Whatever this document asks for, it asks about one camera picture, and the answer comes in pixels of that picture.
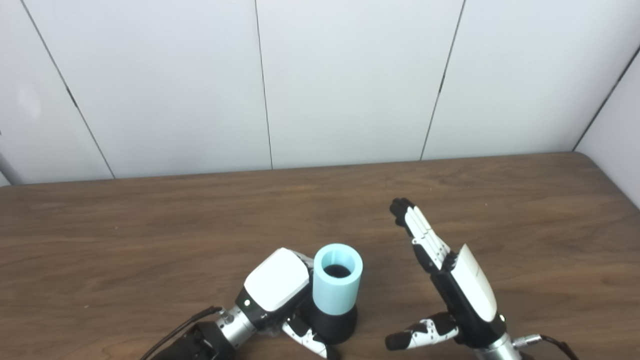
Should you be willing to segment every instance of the white wall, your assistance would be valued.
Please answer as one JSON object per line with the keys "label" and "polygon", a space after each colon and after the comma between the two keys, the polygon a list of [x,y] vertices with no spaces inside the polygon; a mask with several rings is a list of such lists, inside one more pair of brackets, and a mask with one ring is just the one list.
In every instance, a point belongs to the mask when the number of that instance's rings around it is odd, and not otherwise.
{"label": "white wall", "polygon": [[271,168],[253,1],[26,4],[116,177]]}
{"label": "white wall", "polygon": [[275,168],[418,160],[461,0],[258,0]]}
{"label": "white wall", "polygon": [[640,208],[640,58],[629,67],[576,151]]}
{"label": "white wall", "polygon": [[19,0],[0,1],[0,171],[15,184],[111,178]]}
{"label": "white wall", "polygon": [[17,184],[569,151],[640,44],[627,0],[25,3],[87,124],[0,2]]}
{"label": "white wall", "polygon": [[467,1],[423,158],[572,150],[639,19],[640,1]]}

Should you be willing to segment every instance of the black cable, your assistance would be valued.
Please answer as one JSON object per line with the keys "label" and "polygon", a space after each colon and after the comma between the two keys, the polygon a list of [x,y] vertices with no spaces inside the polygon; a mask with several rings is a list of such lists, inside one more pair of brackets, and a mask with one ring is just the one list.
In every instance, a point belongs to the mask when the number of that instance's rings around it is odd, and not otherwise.
{"label": "black cable", "polygon": [[192,323],[195,323],[196,321],[202,319],[203,317],[206,317],[206,316],[209,316],[209,315],[213,315],[213,314],[217,313],[220,310],[222,310],[222,307],[220,307],[220,306],[211,306],[211,307],[208,307],[207,309],[204,309],[201,312],[193,315],[192,317],[189,318],[189,320],[187,320],[187,321],[183,322],[182,324],[180,324],[172,332],[167,334],[167,336],[163,337],[162,340],[158,341],[157,344],[152,346],[149,349],[149,351],[147,351],[144,355],[142,355],[140,360],[147,360],[149,358],[149,356],[151,356],[151,354],[156,352],[157,349],[159,349],[162,345],[164,345],[164,343],[166,343],[172,337],[174,337],[178,332],[182,331],[185,327],[191,325]]}
{"label": "black cable", "polygon": [[565,343],[563,341],[558,341],[558,340],[556,340],[554,338],[550,338],[549,336],[546,336],[546,335],[540,335],[540,337],[542,338],[542,340],[548,341],[551,344],[557,346],[562,352],[564,352],[569,357],[569,359],[571,359],[571,360],[580,360],[575,355],[573,350],[571,350],[571,348],[569,347],[569,344],[567,344],[567,343]]}

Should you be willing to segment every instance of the robotic hand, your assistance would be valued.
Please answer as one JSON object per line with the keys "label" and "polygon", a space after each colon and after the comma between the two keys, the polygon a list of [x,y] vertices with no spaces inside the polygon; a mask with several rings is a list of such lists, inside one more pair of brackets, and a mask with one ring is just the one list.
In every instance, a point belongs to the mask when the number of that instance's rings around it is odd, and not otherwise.
{"label": "robotic hand", "polygon": [[314,262],[303,254],[280,248],[254,269],[244,281],[236,303],[227,311],[210,308],[182,324],[141,360],[146,360],[166,340],[200,318],[218,313],[215,322],[197,322],[151,360],[233,359],[236,349],[256,332],[276,334],[280,329],[321,357],[339,360],[304,320],[301,310],[310,298]]}
{"label": "robotic hand", "polygon": [[451,251],[435,234],[420,209],[407,199],[394,199],[390,207],[396,224],[413,238],[413,251],[430,274],[447,313],[438,313],[386,338],[389,350],[436,344],[451,338],[474,350],[480,360],[532,359],[518,349],[542,338],[528,336],[512,342],[495,296],[471,250]]}

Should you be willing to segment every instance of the cable connector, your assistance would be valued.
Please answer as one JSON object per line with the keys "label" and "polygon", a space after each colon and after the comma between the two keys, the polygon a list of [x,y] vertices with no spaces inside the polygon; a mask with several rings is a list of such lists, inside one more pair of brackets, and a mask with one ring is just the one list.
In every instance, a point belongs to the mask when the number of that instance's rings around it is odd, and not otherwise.
{"label": "cable connector", "polygon": [[542,341],[542,336],[540,336],[540,334],[533,334],[533,335],[522,336],[520,338],[515,338],[513,339],[511,344],[513,345],[514,348],[521,349],[524,347],[535,345],[541,341]]}

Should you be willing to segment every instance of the humanoid robot hand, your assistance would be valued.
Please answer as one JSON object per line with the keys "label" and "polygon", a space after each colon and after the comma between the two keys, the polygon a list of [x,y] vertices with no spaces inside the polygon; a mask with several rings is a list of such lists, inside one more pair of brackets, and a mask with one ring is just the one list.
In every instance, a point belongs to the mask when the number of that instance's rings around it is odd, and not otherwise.
{"label": "humanoid robot hand", "polygon": [[418,262],[430,274],[448,313],[423,319],[387,337],[389,350],[431,345],[454,338],[472,348],[484,348],[506,335],[493,290],[469,247],[459,253],[436,235],[422,211],[408,199],[394,199],[390,207],[396,224],[412,237]]}

